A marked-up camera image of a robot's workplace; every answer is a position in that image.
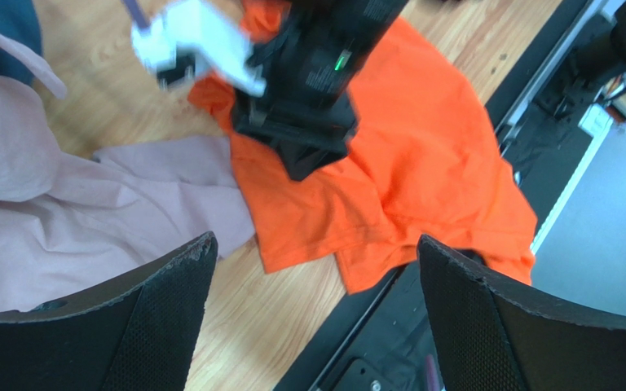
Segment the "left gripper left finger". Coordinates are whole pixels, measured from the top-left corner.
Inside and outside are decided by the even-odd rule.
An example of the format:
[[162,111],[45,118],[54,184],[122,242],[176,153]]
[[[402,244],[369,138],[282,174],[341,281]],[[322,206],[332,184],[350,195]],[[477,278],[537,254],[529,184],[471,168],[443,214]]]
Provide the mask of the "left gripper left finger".
[[218,258],[206,232],[33,310],[0,313],[0,390],[182,390]]

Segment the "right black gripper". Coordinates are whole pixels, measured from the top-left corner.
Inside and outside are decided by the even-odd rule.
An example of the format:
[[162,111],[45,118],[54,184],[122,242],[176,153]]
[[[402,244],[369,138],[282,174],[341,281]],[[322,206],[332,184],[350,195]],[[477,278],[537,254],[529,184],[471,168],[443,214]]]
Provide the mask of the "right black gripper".
[[236,91],[234,131],[269,147],[297,182],[344,159],[358,124],[346,92],[358,58],[340,42],[300,33],[257,44],[247,63],[267,86],[261,97]]

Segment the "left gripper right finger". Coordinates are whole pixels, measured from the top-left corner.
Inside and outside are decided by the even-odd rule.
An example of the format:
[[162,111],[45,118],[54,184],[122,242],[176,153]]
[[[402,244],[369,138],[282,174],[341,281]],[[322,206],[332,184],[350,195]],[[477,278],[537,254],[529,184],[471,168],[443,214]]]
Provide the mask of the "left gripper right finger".
[[421,286],[449,390],[626,390],[626,316],[555,297],[423,235]]

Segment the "orange t-shirt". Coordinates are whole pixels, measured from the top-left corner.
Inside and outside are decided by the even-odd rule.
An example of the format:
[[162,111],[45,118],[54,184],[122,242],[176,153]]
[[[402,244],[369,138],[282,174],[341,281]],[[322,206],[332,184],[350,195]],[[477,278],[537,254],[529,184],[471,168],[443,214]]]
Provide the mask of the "orange t-shirt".
[[230,140],[264,270],[332,254],[346,290],[362,292],[413,261],[426,234],[530,284],[537,218],[466,77],[397,20],[350,94],[360,125],[349,156],[301,182],[272,150],[234,131],[235,92],[220,77],[197,82],[188,96]]

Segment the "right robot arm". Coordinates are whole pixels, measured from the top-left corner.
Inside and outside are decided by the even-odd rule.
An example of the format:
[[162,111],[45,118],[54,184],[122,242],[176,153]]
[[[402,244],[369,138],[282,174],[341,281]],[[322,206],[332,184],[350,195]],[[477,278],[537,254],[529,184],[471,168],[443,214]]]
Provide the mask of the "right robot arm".
[[245,62],[267,85],[261,96],[236,88],[234,131],[268,146],[297,182],[347,157],[358,127],[348,85],[405,5],[294,1],[279,32]]

